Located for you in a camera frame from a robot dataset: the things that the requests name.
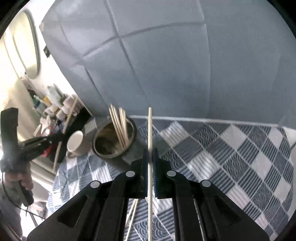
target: cable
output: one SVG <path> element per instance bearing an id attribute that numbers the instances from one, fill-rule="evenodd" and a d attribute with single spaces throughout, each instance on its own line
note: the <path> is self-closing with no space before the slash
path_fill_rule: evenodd
<path id="1" fill-rule="evenodd" d="M 24 210 L 24 211 L 27 212 L 27 213 L 30 213 L 30 214 L 32 214 L 32 215 L 34 215 L 34 216 L 40 217 L 41 219 L 45 220 L 45 218 L 43 218 L 43 217 L 41 217 L 41 216 L 39 216 L 39 215 L 37 215 L 37 214 L 34 214 L 34 213 L 32 213 L 32 212 L 29 212 L 29 211 L 26 210 L 26 209 L 23 209 L 23 208 L 19 207 L 18 205 L 14 204 L 13 201 L 11 201 L 11 199 L 9 198 L 9 196 L 8 196 L 8 194 L 7 194 L 7 192 L 6 192 L 6 187 L 5 187 L 5 185 L 4 185 L 4 179 L 3 179 L 3 177 L 4 177 L 4 173 L 2 173 L 2 187 L 3 187 L 4 193 L 5 193 L 6 197 L 7 197 L 7 199 L 11 202 L 11 204 L 12 204 L 13 206 L 15 206 L 15 207 L 21 209 L 21 210 Z"/>

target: black handle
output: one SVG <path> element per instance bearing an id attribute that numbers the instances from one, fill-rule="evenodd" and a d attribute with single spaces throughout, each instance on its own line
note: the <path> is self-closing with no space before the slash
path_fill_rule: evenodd
<path id="1" fill-rule="evenodd" d="M 22 181 L 12 182 L 15 189 L 17 190 L 17 193 L 20 197 L 21 202 L 25 207 L 30 206 L 34 202 L 33 193 L 32 191 L 26 190 L 22 184 Z"/>

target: round container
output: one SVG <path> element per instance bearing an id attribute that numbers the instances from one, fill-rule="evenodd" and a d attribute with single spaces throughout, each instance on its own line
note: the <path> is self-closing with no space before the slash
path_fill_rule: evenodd
<path id="1" fill-rule="evenodd" d="M 59 110 L 59 112 L 56 114 L 56 117 L 60 120 L 63 121 L 66 118 L 66 114 L 62 111 Z"/>
<path id="2" fill-rule="evenodd" d="M 94 153 L 104 159 L 111 159 L 124 154 L 133 143 L 137 130 L 133 120 L 127 119 L 126 123 L 129 143 L 124 149 L 119 145 L 112 120 L 108 120 L 98 128 L 94 135 L 92 143 Z"/>
<path id="3" fill-rule="evenodd" d="M 64 106 L 68 109 L 71 109 L 72 105 L 74 104 L 74 99 L 72 98 L 72 96 L 68 96 L 64 102 L 63 102 Z"/>
<path id="4" fill-rule="evenodd" d="M 61 107 L 61 110 L 62 110 L 66 115 L 70 113 L 70 110 L 69 110 L 67 107 L 65 107 L 64 105 Z"/>

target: patterned fabric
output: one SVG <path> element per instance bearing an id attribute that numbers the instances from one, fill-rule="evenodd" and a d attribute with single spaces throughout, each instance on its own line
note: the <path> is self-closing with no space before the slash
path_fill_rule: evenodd
<path id="1" fill-rule="evenodd" d="M 271 240 L 283 230 L 293 195 L 293 163 L 283 128 L 225 123 L 153 121 L 153 146 L 160 158 L 189 180 L 209 179 L 248 214 Z M 147 122 L 138 135 L 147 141 Z M 90 151 L 67 159 L 48 200 L 55 211 L 92 180 L 119 172 Z M 129 200 L 129 209 L 133 200 Z M 148 203 L 139 200 L 129 240 L 147 240 Z M 174 240 L 171 199 L 153 199 L 153 240 Z"/>

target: wooden skewer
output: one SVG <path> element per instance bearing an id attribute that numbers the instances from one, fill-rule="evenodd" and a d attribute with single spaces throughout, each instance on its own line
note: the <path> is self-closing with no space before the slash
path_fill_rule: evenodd
<path id="1" fill-rule="evenodd" d="M 130 225 L 129 225 L 129 227 L 128 227 L 128 232 L 127 232 L 127 234 L 126 234 L 126 239 L 125 239 L 125 241 L 128 240 L 128 236 L 129 236 L 129 233 L 130 233 L 130 231 L 131 231 L 131 226 L 132 226 L 132 224 L 133 224 L 133 218 L 134 218 L 135 213 L 136 213 L 136 209 L 137 209 L 138 201 L 139 201 L 139 199 L 136 200 L 135 208 L 133 209 L 133 215 L 131 216 L 131 222 L 130 222 Z"/>
<path id="2" fill-rule="evenodd" d="M 128 139 L 128 127 L 127 127 L 127 124 L 126 124 L 126 112 L 124 110 L 123 110 L 123 119 L 124 119 L 124 132 L 126 134 L 127 140 L 129 141 L 129 139 Z"/>
<path id="3" fill-rule="evenodd" d="M 152 163 L 152 108 L 148 111 L 148 241 L 152 241 L 152 188 L 153 188 L 153 163 Z"/>
<path id="4" fill-rule="evenodd" d="M 126 126 L 126 112 L 123 108 L 119 108 L 120 113 L 120 119 L 121 119 L 121 125 L 123 128 L 123 137 L 125 138 L 126 144 L 128 145 L 128 132 L 127 132 L 127 126 Z"/>
<path id="5" fill-rule="evenodd" d="M 111 119 L 112 119 L 112 122 L 113 122 L 113 125 L 114 125 L 114 129 L 115 129 L 117 138 L 119 140 L 119 144 L 120 144 L 121 148 L 124 149 L 124 145 L 123 145 L 122 140 L 120 138 L 120 135 L 119 135 L 119 132 L 118 132 L 118 129 L 117 129 L 117 125 L 115 123 L 115 118 L 113 116 L 113 111 L 111 110 L 111 108 L 109 108 L 109 112 L 110 112 L 110 116 L 111 116 Z"/>
<path id="6" fill-rule="evenodd" d="M 113 116 L 114 116 L 114 119 L 115 119 L 115 123 L 117 125 L 119 136 L 120 136 L 120 138 L 122 140 L 123 146 L 125 147 L 126 146 L 126 142 L 125 142 L 125 139 L 123 138 L 122 126 L 120 125 L 120 122 L 119 122 L 117 110 L 115 109 L 115 107 L 113 105 L 111 105 L 111 109 L 113 111 Z"/>
<path id="7" fill-rule="evenodd" d="M 128 212 L 128 215 L 126 216 L 126 224 L 127 224 L 128 219 L 129 219 L 129 217 L 130 217 L 130 215 L 131 215 L 131 212 L 133 211 L 133 208 L 135 207 L 135 203 L 136 203 L 136 199 L 133 200 L 133 204 L 131 205 L 131 209 L 130 209 L 130 211 Z"/>

